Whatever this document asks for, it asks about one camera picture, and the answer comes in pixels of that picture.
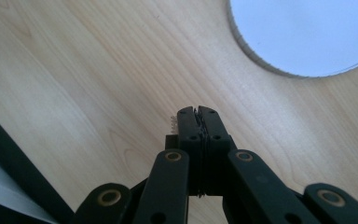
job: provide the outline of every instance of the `rivet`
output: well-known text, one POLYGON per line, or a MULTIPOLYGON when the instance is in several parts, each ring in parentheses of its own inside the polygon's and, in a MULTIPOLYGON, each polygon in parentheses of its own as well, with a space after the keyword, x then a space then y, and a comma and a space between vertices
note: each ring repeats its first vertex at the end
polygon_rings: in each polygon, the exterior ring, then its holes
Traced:
POLYGON ((235 154, 235 156, 242 161, 252 161, 253 160, 253 156, 248 152, 240 151, 240 152, 237 152, 235 154))
POLYGON ((100 206, 111 206, 115 203, 118 203, 121 199, 121 193, 117 189, 107 189, 100 193, 98 196, 98 204, 100 206))
POLYGON ((317 195, 326 203, 330 203, 335 207, 343 207, 345 205, 345 200, 341 197, 341 195, 335 193, 334 191, 320 189, 318 190, 317 195))
POLYGON ((182 159, 182 155, 178 152, 169 152, 165 154, 165 159, 167 159, 167 161, 179 161, 182 159))

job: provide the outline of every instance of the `metal serrated jaw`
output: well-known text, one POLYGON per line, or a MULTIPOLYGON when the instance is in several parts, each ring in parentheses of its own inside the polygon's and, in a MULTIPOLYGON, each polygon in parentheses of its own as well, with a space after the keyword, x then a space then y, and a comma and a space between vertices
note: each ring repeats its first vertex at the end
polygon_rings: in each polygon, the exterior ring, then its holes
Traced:
POLYGON ((177 116, 171 116, 171 133, 178 134, 178 118, 177 116))

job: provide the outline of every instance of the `white plate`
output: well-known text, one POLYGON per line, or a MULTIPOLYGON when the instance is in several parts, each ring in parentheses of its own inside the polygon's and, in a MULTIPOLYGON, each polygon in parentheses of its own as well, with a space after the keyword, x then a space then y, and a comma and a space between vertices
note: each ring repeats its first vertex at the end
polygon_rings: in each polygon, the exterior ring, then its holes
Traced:
POLYGON ((358 0, 231 0, 232 27, 256 63, 327 77, 358 66, 358 0))

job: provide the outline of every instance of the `wooden table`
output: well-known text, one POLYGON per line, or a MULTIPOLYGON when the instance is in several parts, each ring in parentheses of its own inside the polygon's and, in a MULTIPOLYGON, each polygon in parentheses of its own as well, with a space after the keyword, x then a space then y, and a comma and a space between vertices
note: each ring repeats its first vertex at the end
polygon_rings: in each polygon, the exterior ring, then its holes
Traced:
MULTIPOLYGON (((297 191, 358 199, 358 68, 316 79, 255 65, 227 1, 0 0, 0 124, 76 210, 107 182, 146 178, 188 105, 217 110, 239 148, 297 191)), ((191 199, 189 223, 224 223, 191 199)))

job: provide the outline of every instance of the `black plastic part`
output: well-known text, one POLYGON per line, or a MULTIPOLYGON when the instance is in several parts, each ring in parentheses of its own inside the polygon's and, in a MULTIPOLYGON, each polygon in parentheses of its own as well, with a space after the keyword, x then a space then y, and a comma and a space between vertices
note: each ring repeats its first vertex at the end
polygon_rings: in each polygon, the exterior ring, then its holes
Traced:
POLYGON ((52 217, 68 223, 74 212, 0 126, 0 165, 52 217))
POLYGON ((189 157, 183 150, 160 152, 132 223, 187 223, 188 167, 189 157))
POLYGON ((303 199, 322 223, 358 223, 358 202, 342 189, 327 184, 309 185, 303 199))
POLYGON ((185 151, 191 158, 189 173, 189 194, 202 195, 202 142, 199 124, 196 121, 193 107, 183 108, 177 113, 178 148, 185 151))
POLYGON ((224 196, 222 205, 228 224, 252 223, 251 217, 238 197, 224 196))
POLYGON ((141 199, 142 193, 144 192, 147 179, 137 184, 131 189, 131 202, 126 210, 126 214, 123 218, 122 223, 132 223, 133 217, 135 215, 136 209, 138 208, 139 201, 141 199))
POLYGON ((252 223, 320 223, 254 152, 229 152, 227 173, 252 223))
POLYGON ((200 106, 199 113, 208 134, 206 139, 203 185, 207 195, 222 196, 226 191, 224 167, 227 154, 231 150, 231 137, 228 135, 219 114, 211 108, 200 106))
POLYGON ((119 184, 105 184, 93 190, 79 206, 73 224, 111 224, 123 221, 131 202, 131 192, 119 184))
POLYGON ((179 136, 178 134, 165 135, 165 149, 179 148, 179 136))

